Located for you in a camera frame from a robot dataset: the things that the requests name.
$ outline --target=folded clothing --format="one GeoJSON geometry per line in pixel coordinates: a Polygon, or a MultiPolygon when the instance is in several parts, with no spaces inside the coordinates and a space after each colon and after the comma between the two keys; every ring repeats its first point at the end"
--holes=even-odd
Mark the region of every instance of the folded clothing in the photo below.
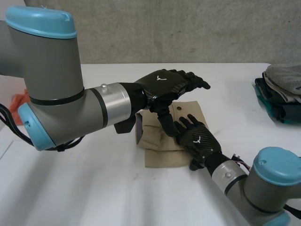
{"type": "Polygon", "coordinates": [[[265,73],[267,78],[282,89],[301,95],[301,64],[270,65],[265,73]]]}
{"type": "Polygon", "coordinates": [[[264,78],[266,85],[268,85],[272,90],[277,92],[286,103],[292,103],[292,102],[299,102],[301,103],[301,96],[296,95],[293,93],[290,93],[283,88],[279,87],[277,84],[275,84],[271,79],[269,79],[266,75],[266,73],[262,73],[262,77],[264,78]]]}
{"type": "MultiPolygon", "coordinates": [[[[192,114],[207,126],[197,101],[173,102],[169,111],[174,121],[192,114]]],[[[136,143],[146,149],[145,167],[180,167],[189,165],[191,161],[183,148],[163,131],[157,114],[149,110],[136,114],[136,143]]]]}
{"type": "Polygon", "coordinates": [[[279,94],[270,89],[264,79],[255,79],[257,97],[267,107],[269,115],[282,123],[301,122],[301,104],[285,103],[279,94]]]}

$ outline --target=gray wall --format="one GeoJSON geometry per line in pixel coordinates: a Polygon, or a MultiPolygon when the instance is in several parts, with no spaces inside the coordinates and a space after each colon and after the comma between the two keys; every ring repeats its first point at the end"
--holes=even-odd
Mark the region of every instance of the gray wall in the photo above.
{"type": "Polygon", "coordinates": [[[298,62],[301,0],[25,0],[75,17],[82,63],[298,62]]]}

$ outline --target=beige fabric bag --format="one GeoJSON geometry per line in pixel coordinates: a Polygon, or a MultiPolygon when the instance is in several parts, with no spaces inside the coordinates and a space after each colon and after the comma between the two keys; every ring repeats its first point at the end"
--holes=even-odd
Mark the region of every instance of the beige fabric bag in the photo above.
{"type": "MultiPolygon", "coordinates": [[[[175,121],[192,114],[208,128],[202,110],[197,101],[173,102],[169,111],[175,121]]],[[[191,157],[177,145],[172,137],[167,136],[156,113],[143,110],[136,114],[136,143],[145,148],[145,167],[180,167],[187,166],[191,157]]]]}

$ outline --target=white table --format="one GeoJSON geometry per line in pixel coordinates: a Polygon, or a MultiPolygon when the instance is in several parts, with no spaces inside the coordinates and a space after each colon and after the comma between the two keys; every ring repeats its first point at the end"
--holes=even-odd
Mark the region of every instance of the white table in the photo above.
{"type": "MultiPolygon", "coordinates": [[[[180,101],[197,100],[223,153],[249,165],[279,146],[301,156],[301,129],[272,121],[252,83],[268,64],[83,65],[86,88],[133,82],[157,69],[193,71],[209,82],[180,101]]],[[[147,169],[134,130],[108,127],[64,153],[38,152],[7,128],[0,131],[1,226],[244,226],[207,171],[147,169]]],[[[301,209],[300,200],[290,201],[301,209]]],[[[300,225],[292,217],[291,225],[300,225]]]]}

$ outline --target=light blue end cap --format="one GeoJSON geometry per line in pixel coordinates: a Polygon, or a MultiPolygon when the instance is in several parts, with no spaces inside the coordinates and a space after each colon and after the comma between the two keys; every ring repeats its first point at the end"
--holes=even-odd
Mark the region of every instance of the light blue end cap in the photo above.
{"type": "Polygon", "coordinates": [[[263,180],[277,186],[301,183],[301,158],[280,147],[263,148],[254,159],[253,168],[263,180]]]}
{"type": "Polygon", "coordinates": [[[18,113],[33,145],[38,151],[55,147],[55,144],[27,103],[19,107],[18,113]]]}
{"type": "Polygon", "coordinates": [[[18,31],[41,37],[72,39],[77,36],[73,16],[64,11],[14,6],[6,10],[5,21],[18,31]]]}
{"type": "Polygon", "coordinates": [[[268,223],[265,223],[263,226],[287,226],[291,222],[290,216],[284,212],[278,217],[272,219],[268,223]]]}

